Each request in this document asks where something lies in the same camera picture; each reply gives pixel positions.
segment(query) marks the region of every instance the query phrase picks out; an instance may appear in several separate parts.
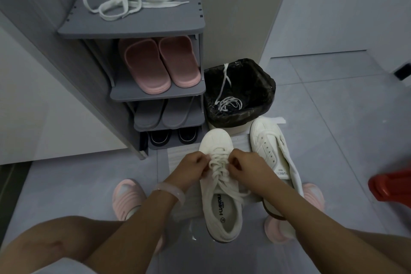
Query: pink slipper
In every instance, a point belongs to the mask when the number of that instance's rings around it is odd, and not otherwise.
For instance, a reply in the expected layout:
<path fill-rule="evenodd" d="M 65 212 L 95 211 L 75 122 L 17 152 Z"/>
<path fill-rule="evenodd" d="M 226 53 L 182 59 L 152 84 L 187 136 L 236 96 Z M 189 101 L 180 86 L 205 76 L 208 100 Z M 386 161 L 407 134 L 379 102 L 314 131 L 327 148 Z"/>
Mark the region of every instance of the pink slipper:
<path fill-rule="evenodd" d="M 141 90 L 147 94 L 160 94 L 171 87 L 170 76 L 153 39 L 120 39 L 118 51 Z"/>
<path fill-rule="evenodd" d="M 317 209 L 324 212 L 325 200 L 318 186 L 312 183 L 302 185 L 304 198 Z M 264 222 L 265 235 L 275 244 L 284 244 L 295 238 L 295 230 L 288 221 L 277 220 L 268 216 Z"/>
<path fill-rule="evenodd" d="M 119 193 L 121 187 L 128 185 L 127 191 Z M 147 199 L 146 194 L 137 181 L 132 179 L 125 179 L 117 184 L 113 192 L 113 209 L 117 219 L 126 221 L 127 214 Z M 165 235 L 161 235 L 158 241 L 154 254 L 159 253 L 164 247 Z"/>
<path fill-rule="evenodd" d="M 158 47 L 167 71 L 177 86 L 189 88 L 200 82 L 200 69 L 188 36 L 164 37 Z"/>

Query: forearm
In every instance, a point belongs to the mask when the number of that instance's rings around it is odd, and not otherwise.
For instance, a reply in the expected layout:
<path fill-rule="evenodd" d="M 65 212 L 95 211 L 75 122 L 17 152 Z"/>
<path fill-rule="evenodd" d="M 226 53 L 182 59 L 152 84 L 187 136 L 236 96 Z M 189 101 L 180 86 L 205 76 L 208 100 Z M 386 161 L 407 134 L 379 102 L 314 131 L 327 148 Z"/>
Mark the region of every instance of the forearm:
<path fill-rule="evenodd" d="M 177 198 L 154 191 L 86 261 L 98 274 L 145 273 Z"/>
<path fill-rule="evenodd" d="M 295 228 L 304 250 L 322 273 L 408 273 L 278 178 L 273 179 L 264 198 Z"/>

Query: red plastic stool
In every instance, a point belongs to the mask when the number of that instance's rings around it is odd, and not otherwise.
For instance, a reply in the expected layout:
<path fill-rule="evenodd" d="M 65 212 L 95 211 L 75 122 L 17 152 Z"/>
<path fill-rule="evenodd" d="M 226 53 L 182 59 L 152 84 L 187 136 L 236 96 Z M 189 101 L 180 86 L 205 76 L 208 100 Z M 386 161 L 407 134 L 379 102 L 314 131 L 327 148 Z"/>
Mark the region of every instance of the red plastic stool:
<path fill-rule="evenodd" d="M 380 202 L 398 202 L 411 208 L 411 168 L 373 176 L 368 188 Z"/>

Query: shelf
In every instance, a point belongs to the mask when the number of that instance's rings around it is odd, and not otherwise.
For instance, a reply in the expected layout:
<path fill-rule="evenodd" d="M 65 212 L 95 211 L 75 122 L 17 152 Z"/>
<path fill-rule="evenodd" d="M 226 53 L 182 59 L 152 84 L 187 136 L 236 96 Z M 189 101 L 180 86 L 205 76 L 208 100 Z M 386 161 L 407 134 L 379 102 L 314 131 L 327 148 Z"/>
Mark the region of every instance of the shelf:
<path fill-rule="evenodd" d="M 200 143 L 201 140 L 203 140 L 204 135 L 207 133 L 207 131 L 205 131 L 205 130 L 206 130 L 206 128 L 204 128 L 204 126 L 200 126 L 198 128 L 198 137 L 197 137 L 197 140 L 194 143 Z M 150 149 L 168 149 L 170 147 L 177 147 L 177 146 L 182 146 L 182 145 L 186 145 L 186 144 L 182 144 L 180 142 L 180 140 L 178 139 L 177 130 L 173 130 L 173 133 L 171 134 L 171 138 L 165 146 L 161 146 L 161 147 L 154 146 L 151 143 L 150 139 L 148 139 L 148 147 Z"/>
<path fill-rule="evenodd" d="M 96 8 L 106 0 L 88 0 Z M 177 7 L 143 8 L 116 21 L 105 21 L 98 13 L 89 12 L 83 0 L 76 0 L 58 33 L 68 39 L 140 38 L 177 36 L 202 33 L 205 22 L 201 0 L 189 1 Z M 122 8 L 110 12 L 121 12 Z"/>
<path fill-rule="evenodd" d="M 180 128 L 185 128 L 185 127 L 194 127 L 194 126 L 200 126 L 205 122 L 206 118 L 204 116 L 204 113 L 201 111 L 201 97 L 195 97 L 193 100 L 193 103 L 190 107 L 190 111 L 188 113 L 188 117 L 184 125 L 182 125 Z M 134 128 L 137 131 L 148 131 L 148 130 L 143 130 L 134 125 Z M 150 129 L 149 131 L 155 131 L 155 130 L 166 130 L 169 129 L 163 125 L 162 120 L 160 119 L 160 122 L 158 123 L 157 126 L 155 126 L 153 129 Z"/>
<path fill-rule="evenodd" d="M 197 62 L 200 63 L 200 45 L 198 39 L 194 35 L 190 35 L 193 43 L 194 55 Z M 201 95 L 206 91 L 206 84 L 204 82 L 204 72 L 201 67 L 201 81 L 191 88 L 180 88 L 171 81 L 171 87 L 166 92 L 161 94 L 147 94 L 136 84 L 131 76 L 126 65 L 120 58 L 118 52 L 113 54 L 113 64 L 117 67 L 117 76 L 115 79 L 115 86 L 111 88 L 110 98 L 117 102 L 156 100 L 156 99 L 170 99 L 179 98 L 182 96 Z"/>

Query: black trash bag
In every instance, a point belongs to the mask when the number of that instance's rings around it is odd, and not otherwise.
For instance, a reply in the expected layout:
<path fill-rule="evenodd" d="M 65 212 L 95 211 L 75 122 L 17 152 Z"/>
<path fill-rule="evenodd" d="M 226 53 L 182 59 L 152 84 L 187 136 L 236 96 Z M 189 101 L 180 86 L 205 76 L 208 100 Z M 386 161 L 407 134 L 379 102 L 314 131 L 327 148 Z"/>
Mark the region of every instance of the black trash bag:
<path fill-rule="evenodd" d="M 204 108 L 208 121 L 216 128 L 231 128 L 244 125 L 266 113 L 274 101 L 275 81 L 252 59 L 242 58 L 229 63 L 223 93 L 219 101 L 228 96 L 238 98 L 243 103 L 241 110 L 228 106 L 228 112 L 218 110 L 214 105 L 224 80 L 224 65 L 204 70 L 206 91 Z"/>

